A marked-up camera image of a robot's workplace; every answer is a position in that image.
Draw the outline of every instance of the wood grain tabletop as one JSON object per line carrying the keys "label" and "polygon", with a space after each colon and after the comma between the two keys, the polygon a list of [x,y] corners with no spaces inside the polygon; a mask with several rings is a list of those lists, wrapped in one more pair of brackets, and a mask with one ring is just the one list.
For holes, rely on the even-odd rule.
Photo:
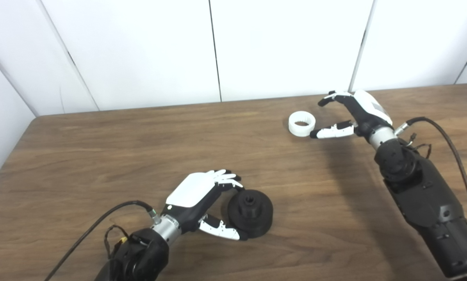
{"label": "wood grain tabletop", "polygon": [[[467,85],[371,91],[399,126],[437,121],[467,170]],[[158,281],[440,281],[421,237],[403,220],[363,138],[310,139],[287,129],[305,110],[328,126],[351,118],[322,96],[208,103],[43,116],[32,121],[0,171],[0,281],[43,280],[106,210],[139,199],[160,211],[190,173],[231,169],[267,194],[273,225],[236,242],[200,231],[171,247]],[[439,132],[416,123],[416,144],[433,144],[435,163],[464,206],[456,162]],[[225,193],[210,212],[224,217]],[[92,281],[106,261],[103,234],[150,226],[123,208],[78,247],[52,280]],[[116,242],[121,233],[110,235]]]}

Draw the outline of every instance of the white ring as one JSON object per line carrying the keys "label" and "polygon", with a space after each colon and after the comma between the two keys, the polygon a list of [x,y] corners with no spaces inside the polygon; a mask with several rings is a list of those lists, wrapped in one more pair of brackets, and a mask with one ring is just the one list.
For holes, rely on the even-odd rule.
{"label": "white ring", "polygon": [[[304,122],[308,125],[300,126],[296,122]],[[315,117],[306,111],[297,111],[289,116],[289,132],[297,137],[308,137],[315,128]]]}

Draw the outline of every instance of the wire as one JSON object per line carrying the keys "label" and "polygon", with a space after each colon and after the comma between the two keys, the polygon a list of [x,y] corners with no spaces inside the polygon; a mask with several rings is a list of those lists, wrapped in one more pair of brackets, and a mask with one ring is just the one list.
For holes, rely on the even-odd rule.
{"label": "wire", "polygon": [[130,238],[128,233],[124,230],[124,228],[118,226],[117,224],[113,224],[111,227],[107,229],[107,231],[105,231],[105,237],[103,238],[103,243],[105,244],[105,249],[107,250],[107,257],[109,260],[112,258],[110,255],[109,232],[112,231],[114,228],[119,228],[123,232],[126,238],[128,239]]}
{"label": "wire", "polygon": [[428,146],[428,153],[426,153],[426,156],[424,158],[429,159],[431,155],[431,144],[420,144],[419,146],[416,146],[413,148],[415,151],[418,149],[422,148],[423,146]]}
{"label": "wire", "polygon": [[81,237],[79,237],[79,239],[72,245],[72,247],[67,251],[67,253],[65,253],[64,257],[57,263],[57,265],[55,265],[53,270],[51,270],[50,274],[48,274],[45,281],[49,281],[51,279],[51,277],[53,277],[53,275],[55,275],[55,273],[62,266],[62,264],[65,262],[65,260],[72,254],[72,252],[77,248],[77,246],[79,246],[79,244],[84,240],[84,238],[86,238],[86,236],[88,236],[91,233],[91,231],[93,231],[93,229],[96,228],[98,226],[98,224],[100,224],[100,222],[102,222],[106,217],[108,217],[111,213],[115,212],[116,210],[119,210],[122,207],[130,206],[130,205],[141,206],[141,207],[145,208],[146,211],[149,212],[149,213],[153,211],[152,206],[148,205],[145,202],[139,201],[139,200],[127,201],[127,202],[121,203],[121,204],[115,206],[114,208],[108,210],[99,219],[97,219],[96,222],[94,222],[94,224],[91,227],[89,227],[87,229],[87,231],[83,235],[81,235]]}
{"label": "wire", "polygon": [[412,124],[417,123],[419,121],[426,121],[426,122],[432,124],[435,128],[437,128],[437,130],[442,134],[442,136],[444,136],[444,139],[446,139],[447,144],[449,145],[449,147],[451,148],[451,150],[452,150],[452,152],[454,154],[457,165],[459,166],[459,171],[461,172],[462,180],[464,181],[464,186],[466,187],[466,192],[467,192],[467,174],[466,174],[466,170],[464,170],[464,166],[462,165],[461,157],[459,156],[459,153],[457,152],[457,149],[455,148],[453,142],[451,141],[451,138],[447,135],[447,133],[442,129],[442,127],[440,125],[438,125],[435,121],[433,121],[433,120],[431,120],[429,118],[426,118],[426,117],[412,118],[412,119],[407,120],[405,123],[407,123],[407,125],[411,126]]}

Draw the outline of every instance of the white robotic hand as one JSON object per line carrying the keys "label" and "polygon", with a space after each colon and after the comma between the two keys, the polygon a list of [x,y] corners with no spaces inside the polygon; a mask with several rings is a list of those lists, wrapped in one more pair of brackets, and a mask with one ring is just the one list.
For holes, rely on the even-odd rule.
{"label": "white robotic hand", "polygon": [[200,229],[223,238],[246,240],[247,236],[243,231],[206,214],[222,192],[231,189],[239,192],[244,190],[240,180],[240,176],[231,174],[226,169],[189,174],[168,196],[162,219],[173,221],[181,234]]}
{"label": "white robotic hand", "polygon": [[355,94],[349,92],[331,91],[328,96],[319,101],[319,106],[324,107],[332,101],[342,103],[355,122],[349,120],[336,123],[332,126],[313,130],[310,137],[314,139],[328,139],[331,137],[346,137],[357,134],[359,137],[368,137],[371,130],[377,126],[392,125],[391,118],[376,99],[363,90]]}

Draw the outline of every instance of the robotic arm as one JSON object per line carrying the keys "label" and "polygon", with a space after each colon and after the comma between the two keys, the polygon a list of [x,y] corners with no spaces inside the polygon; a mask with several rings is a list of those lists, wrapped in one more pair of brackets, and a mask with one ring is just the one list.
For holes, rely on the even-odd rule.
{"label": "robotic arm", "polygon": [[[240,180],[239,176],[225,169],[189,174],[168,196],[161,216],[155,215],[153,218],[153,226],[135,231],[116,244],[109,261],[95,281],[155,280],[168,264],[169,247],[180,235],[189,231],[199,229],[211,235],[232,240],[253,238],[249,233],[229,226],[223,220],[207,214],[207,210],[221,193],[227,190],[236,189],[239,191],[238,194],[241,192],[242,194],[245,192],[262,194],[256,190],[245,191],[239,183]],[[263,208],[265,207],[273,212],[271,203]]]}
{"label": "robotic arm", "polygon": [[364,137],[376,150],[374,161],[403,217],[424,239],[444,275],[467,274],[467,219],[462,205],[433,163],[398,137],[410,124],[394,131],[386,111],[362,90],[330,92],[319,106],[332,101],[342,103],[355,122],[314,130],[310,137]]}

